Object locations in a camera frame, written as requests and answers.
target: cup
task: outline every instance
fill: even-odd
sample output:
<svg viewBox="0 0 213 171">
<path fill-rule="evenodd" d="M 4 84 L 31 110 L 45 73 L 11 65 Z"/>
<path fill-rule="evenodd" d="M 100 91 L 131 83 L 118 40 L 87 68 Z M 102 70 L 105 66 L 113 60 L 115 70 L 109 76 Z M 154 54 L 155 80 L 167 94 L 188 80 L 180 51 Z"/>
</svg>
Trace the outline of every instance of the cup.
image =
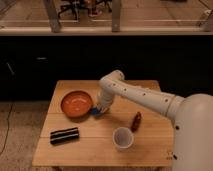
<svg viewBox="0 0 213 171">
<path fill-rule="evenodd" d="M 119 127 L 113 131 L 113 143 L 118 150 L 129 148 L 134 142 L 134 135 L 127 127 Z"/>
</svg>

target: office chair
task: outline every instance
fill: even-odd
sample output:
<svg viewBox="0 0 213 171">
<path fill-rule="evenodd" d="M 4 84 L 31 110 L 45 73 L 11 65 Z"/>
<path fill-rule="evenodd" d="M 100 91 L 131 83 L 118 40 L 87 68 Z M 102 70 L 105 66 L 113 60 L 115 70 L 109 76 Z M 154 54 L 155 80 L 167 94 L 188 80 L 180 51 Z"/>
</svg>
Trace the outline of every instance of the office chair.
<svg viewBox="0 0 213 171">
<path fill-rule="evenodd" d="M 89 14 L 89 8 L 87 7 L 86 3 L 84 0 L 61 0 L 61 1 L 66 1 L 69 4 L 66 5 L 61 5 L 61 11 L 58 13 L 58 18 L 60 19 L 60 15 L 68 10 L 72 11 L 72 14 L 75 16 L 75 20 L 79 19 L 79 10 L 80 9 L 86 9 Z M 107 6 L 108 11 L 112 12 L 112 9 L 109 5 L 109 2 L 112 2 L 112 0 L 96 0 L 96 5 L 100 3 L 104 3 L 105 6 Z"/>
</svg>

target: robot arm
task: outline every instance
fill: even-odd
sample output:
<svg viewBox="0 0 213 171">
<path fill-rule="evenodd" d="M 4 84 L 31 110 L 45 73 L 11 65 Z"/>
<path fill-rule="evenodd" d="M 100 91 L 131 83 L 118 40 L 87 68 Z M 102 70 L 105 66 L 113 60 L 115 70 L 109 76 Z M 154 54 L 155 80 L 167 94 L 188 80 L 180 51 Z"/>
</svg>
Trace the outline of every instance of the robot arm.
<svg viewBox="0 0 213 171">
<path fill-rule="evenodd" d="M 174 125 L 172 171 L 213 171 L 213 97 L 187 98 L 123 82 L 121 71 L 100 80 L 97 108 L 104 113 L 120 95 L 168 117 Z"/>
<path fill-rule="evenodd" d="M 98 95 L 98 109 L 104 113 L 113 103 L 115 94 L 156 111 L 174 122 L 175 115 L 183 97 L 162 93 L 123 82 L 124 75 L 116 70 L 100 80 L 101 91 Z"/>
</svg>

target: gray floor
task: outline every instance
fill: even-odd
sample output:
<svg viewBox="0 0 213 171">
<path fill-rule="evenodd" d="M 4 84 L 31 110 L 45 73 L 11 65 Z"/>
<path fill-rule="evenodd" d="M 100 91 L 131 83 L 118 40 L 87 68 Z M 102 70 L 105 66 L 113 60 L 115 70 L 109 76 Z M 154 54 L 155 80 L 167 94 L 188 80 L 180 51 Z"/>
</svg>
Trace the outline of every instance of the gray floor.
<svg viewBox="0 0 213 171">
<path fill-rule="evenodd" d="M 59 12 L 61 0 L 54 0 Z M 111 13 L 102 5 L 103 14 L 90 18 L 87 11 L 80 11 L 80 19 L 74 21 L 71 12 L 61 17 L 63 26 L 110 26 Z M 195 26 L 203 19 L 203 13 L 213 9 L 212 0 L 122 0 L 121 26 Z M 43 27 L 49 26 L 42 0 L 18 0 L 9 10 L 0 14 L 1 27 Z"/>
<path fill-rule="evenodd" d="M 48 110 L 48 101 L 0 102 L 0 171 L 53 171 L 34 167 L 32 158 Z M 155 168 L 62 168 L 64 171 L 153 171 Z"/>
</svg>

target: tabletop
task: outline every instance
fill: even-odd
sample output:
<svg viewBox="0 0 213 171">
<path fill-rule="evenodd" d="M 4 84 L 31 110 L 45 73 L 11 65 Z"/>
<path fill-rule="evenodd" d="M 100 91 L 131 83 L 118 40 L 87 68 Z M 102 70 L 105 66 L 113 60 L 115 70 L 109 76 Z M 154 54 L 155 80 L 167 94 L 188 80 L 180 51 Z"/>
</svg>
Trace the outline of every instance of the tabletop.
<svg viewBox="0 0 213 171">
<path fill-rule="evenodd" d="M 160 91 L 155 80 L 126 80 Z M 109 111 L 99 117 L 86 115 L 68 118 L 61 110 L 63 97 L 75 90 L 86 91 L 97 102 L 100 87 L 97 80 L 59 80 L 53 93 L 43 129 L 33 158 L 34 166 L 102 166 L 159 167 L 171 166 L 173 129 L 171 122 L 141 105 L 116 96 Z M 118 151 L 112 141 L 117 127 L 130 127 L 137 112 L 142 121 L 134 132 L 133 145 Z M 50 132 L 78 127 L 80 139 L 57 146 L 50 144 Z"/>
</svg>

